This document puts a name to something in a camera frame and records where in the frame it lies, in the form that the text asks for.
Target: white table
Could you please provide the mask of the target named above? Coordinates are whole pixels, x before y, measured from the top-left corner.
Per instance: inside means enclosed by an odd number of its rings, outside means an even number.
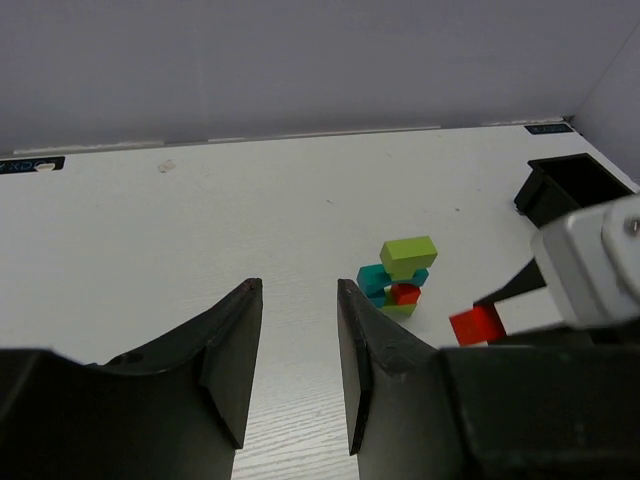
[[[105,362],[264,280],[262,337],[234,479],[356,479],[347,453],[336,280],[385,240],[440,255],[404,326],[455,345],[448,316],[531,258],[513,207],[527,160],[588,152],[523,127],[350,135],[69,155],[0,176],[2,346]],[[175,168],[160,173],[172,159]],[[500,308],[508,330],[559,320],[545,291]]]

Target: red cube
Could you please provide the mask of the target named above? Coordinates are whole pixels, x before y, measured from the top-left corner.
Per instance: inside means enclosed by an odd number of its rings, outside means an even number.
[[[420,298],[420,288],[408,283],[391,286],[391,295],[396,305],[415,305]]]
[[[492,342],[507,335],[493,305],[476,306],[449,317],[449,320],[461,347]]]

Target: block tower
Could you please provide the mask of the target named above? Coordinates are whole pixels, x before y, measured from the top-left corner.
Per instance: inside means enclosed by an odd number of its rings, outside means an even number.
[[[381,264],[358,271],[358,286],[385,313],[411,315],[420,298],[420,287],[429,277],[427,268],[438,256],[430,237],[384,242]]]

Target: black bin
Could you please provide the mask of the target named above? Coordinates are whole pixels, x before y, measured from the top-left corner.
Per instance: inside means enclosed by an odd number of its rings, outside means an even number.
[[[528,164],[533,172],[514,201],[538,228],[574,210],[635,193],[586,153]]]

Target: wall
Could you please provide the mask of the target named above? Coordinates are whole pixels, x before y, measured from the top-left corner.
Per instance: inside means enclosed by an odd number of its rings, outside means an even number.
[[[575,127],[636,182],[640,181],[640,28],[576,117]]]
[[[0,6],[0,152],[544,119],[640,19],[614,0]]]

